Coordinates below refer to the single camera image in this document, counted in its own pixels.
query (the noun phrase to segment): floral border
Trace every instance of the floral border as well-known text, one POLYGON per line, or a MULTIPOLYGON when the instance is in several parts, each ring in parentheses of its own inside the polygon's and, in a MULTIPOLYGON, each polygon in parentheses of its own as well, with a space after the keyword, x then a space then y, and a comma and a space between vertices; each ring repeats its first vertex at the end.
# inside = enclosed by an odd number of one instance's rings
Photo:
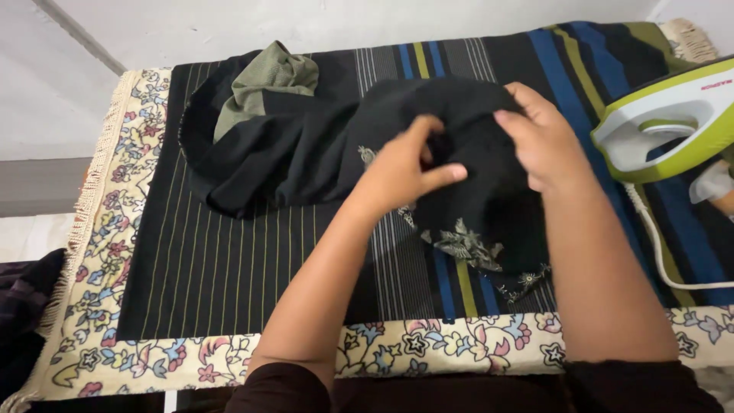
MULTIPOLYGON (((167 115, 170 69, 147 70, 132 87, 104 179, 84 259, 68 290, 56 349, 37 390, 60 400, 95 395, 234 386, 244 380, 258 334, 117 341, 117 319, 148 185, 167 115)), ((681 359, 734 364, 734 306, 669 310, 681 359)), ((345 326, 337 376, 559 372, 562 327, 553 313, 407 320, 345 326)))

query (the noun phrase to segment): forearm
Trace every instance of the forearm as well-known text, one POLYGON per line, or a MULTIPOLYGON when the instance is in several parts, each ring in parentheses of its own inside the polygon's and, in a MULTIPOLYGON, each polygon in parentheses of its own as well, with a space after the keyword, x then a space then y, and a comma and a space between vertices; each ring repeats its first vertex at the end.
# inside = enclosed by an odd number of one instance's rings
POLYGON ((250 362, 293 362, 328 387, 346 307, 379 217, 350 197, 280 297, 250 362))
POLYGON ((677 343, 595 179, 543 194, 553 285, 569 360, 677 359, 677 343))

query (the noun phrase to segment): hand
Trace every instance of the hand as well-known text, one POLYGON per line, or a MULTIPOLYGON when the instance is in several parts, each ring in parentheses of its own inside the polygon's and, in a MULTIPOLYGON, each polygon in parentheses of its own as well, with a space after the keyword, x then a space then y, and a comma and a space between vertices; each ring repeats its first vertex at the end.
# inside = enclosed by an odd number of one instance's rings
POLYGON ((426 140, 431 132, 443 132, 435 116, 420 115, 407 131, 386 143, 355 186, 352 199, 369 208, 377 218, 389 211, 411 204, 419 197, 454 182, 466 179, 461 164, 447 164, 424 170, 431 165, 426 140))
POLYGON ((528 186, 546 193, 595 182, 578 138, 556 107, 522 83, 505 88, 528 117, 499 110, 495 119, 515 142, 517 158, 528 171, 528 186))

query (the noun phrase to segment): floral rug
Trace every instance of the floral rug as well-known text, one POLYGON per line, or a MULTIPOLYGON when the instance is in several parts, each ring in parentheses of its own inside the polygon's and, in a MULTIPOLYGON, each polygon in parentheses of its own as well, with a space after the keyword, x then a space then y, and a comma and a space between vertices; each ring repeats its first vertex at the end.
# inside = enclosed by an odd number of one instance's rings
MULTIPOLYGON (((128 72, 120 80, 78 205, 64 281, 42 320, 46 348, 26 386, 2 412, 22 412, 40 399, 235 386, 244 380, 259 334, 142 341, 115 336, 161 150, 170 74, 168 68, 128 72)), ((734 305, 668 314, 685 364, 734 364, 734 305)), ((555 314, 518 314, 345 326, 336 367, 338 377, 556 373, 564 355, 555 314)))

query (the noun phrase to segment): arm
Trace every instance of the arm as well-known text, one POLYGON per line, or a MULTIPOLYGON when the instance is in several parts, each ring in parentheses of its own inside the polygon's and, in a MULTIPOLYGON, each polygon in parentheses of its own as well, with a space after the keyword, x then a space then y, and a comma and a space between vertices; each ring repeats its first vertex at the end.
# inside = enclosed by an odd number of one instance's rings
POLYGON ((570 361, 676 360, 677 342, 568 122, 519 83, 527 118, 497 112, 530 188, 541 192, 553 286, 570 361))
POLYGON ((467 176, 461 165, 421 170, 421 160, 430 161, 426 139, 441 130, 437 118, 419 116, 379 152, 280 297, 250 372, 271 362, 290 362, 309 369, 331 388, 339 331, 377 221, 467 176))

